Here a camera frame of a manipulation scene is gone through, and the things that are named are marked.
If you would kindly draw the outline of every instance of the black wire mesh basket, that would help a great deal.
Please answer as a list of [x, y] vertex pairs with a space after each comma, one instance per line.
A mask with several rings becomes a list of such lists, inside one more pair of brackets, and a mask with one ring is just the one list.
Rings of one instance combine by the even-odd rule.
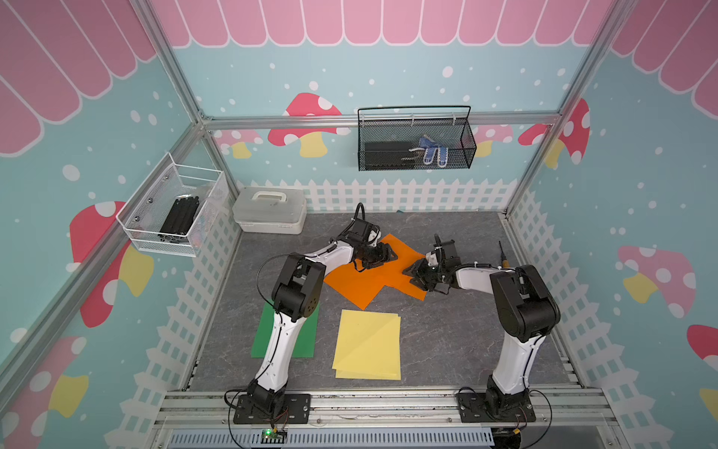
[[471, 106], [384, 106], [357, 110], [359, 170], [470, 168]]

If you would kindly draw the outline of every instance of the white wire mesh basket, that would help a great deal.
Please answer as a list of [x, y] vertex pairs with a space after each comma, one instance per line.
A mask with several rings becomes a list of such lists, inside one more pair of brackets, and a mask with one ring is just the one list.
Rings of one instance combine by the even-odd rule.
[[[224, 172], [179, 165], [167, 153], [169, 166], [144, 190], [138, 189], [117, 213], [127, 236], [139, 251], [196, 257], [223, 207], [229, 189]], [[160, 164], [166, 164], [163, 158]], [[177, 197], [197, 196], [200, 206], [186, 235], [163, 233], [162, 225]], [[135, 205], [125, 210], [128, 205]]]

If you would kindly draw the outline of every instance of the green paper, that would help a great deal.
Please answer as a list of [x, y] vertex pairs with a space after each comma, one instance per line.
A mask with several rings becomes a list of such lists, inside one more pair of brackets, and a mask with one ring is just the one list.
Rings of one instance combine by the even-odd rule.
[[[297, 344], [294, 345], [294, 358], [314, 357], [314, 342], [317, 340], [317, 320], [319, 319], [319, 305], [307, 321], [304, 322], [302, 330], [299, 331]], [[259, 319], [259, 328], [254, 336], [252, 345], [252, 358], [264, 358], [271, 338], [271, 330], [274, 326], [274, 309], [269, 304], [264, 304], [262, 316]]]

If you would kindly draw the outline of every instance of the stack of paper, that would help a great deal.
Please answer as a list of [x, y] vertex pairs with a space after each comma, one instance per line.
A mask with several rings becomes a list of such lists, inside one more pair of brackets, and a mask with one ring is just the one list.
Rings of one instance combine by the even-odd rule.
[[342, 310], [332, 368], [341, 379], [401, 380], [396, 313]]

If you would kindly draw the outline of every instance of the mushroom decal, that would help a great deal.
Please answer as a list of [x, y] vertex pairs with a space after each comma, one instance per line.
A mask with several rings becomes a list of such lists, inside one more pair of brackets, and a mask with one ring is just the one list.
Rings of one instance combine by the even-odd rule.
[[232, 156], [235, 159], [249, 159], [252, 152], [247, 149], [247, 143], [263, 144], [264, 140], [253, 129], [231, 129], [225, 131], [215, 131], [212, 133], [215, 137], [217, 145], [219, 145], [222, 154], [229, 154], [232, 149]]
[[696, 324], [688, 328], [686, 338], [693, 352], [718, 371], [718, 329]]
[[[543, 139], [548, 128], [548, 125], [533, 125], [519, 136], [518, 143], [523, 146], [538, 144]], [[546, 166], [555, 170], [559, 166], [559, 155], [564, 148], [569, 151], [569, 156], [574, 164], [580, 163], [586, 154], [590, 132], [591, 116], [588, 103], [581, 98], [569, 121], [564, 125], [558, 140], [551, 145], [551, 149], [544, 160]]]
[[[284, 116], [340, 116], [337, 106], [325, 98], [313, 93], [300, 93], [286, 108]], [[345, 136], [349, 128], [319, 129], [272, 129], [269, 132], [269, 143], [278, 147], [289, 145], [296, 140], [302, 142], [299, 155], [302, 157], [322, 157], [327, 154], [327, 146], [322, 141], [322, 132]]]
[[90, 379], [87, 376], [68, 377], [62, 373], [85, 344], [85, 337], [65, 337], [50, 349], [10, 411], [2, 417], [5, 449], [36, 449], [45, 432], [50, 410], [66, 418], [75, 413], [90, 386]]
[[[74, 262], [67, 265], [68, 271], [74, 271], [85, 260], [115, 221], [115, 212], [123, 204], [120, 201], [95, 204], [73, 218], [70, 223], [70, 245]], [[127, 284], [132, 295], [138, 297], [147, 286], [153, 271], [154, 259], [140, 254], [128, 241], [80, 307], [80, 316], [85, 325], [89, 328], [97, 327], [110, 316], [119, 279]]]
[[701, 388], [699, 394], [706, 408], [713, 415], [713, 419], [718, 421], [718, 390]]
[[648, 298], [660, 290], [674, 317], [682, 318], [691, 309], [696, 299], [696, 275], [691, 262], [683, 254], [621, 246], [618, 259], [618, 269], [626, 266], [638, 272], [623, 280], [623, 285], [634, 300], [646, 304]]
[[476, 153], [474, 157], [486, 157], [491, 154], [492, 142], [505, 144], [513, 140], [513, 129], [509, 125], [479, 125], [474, 128]]

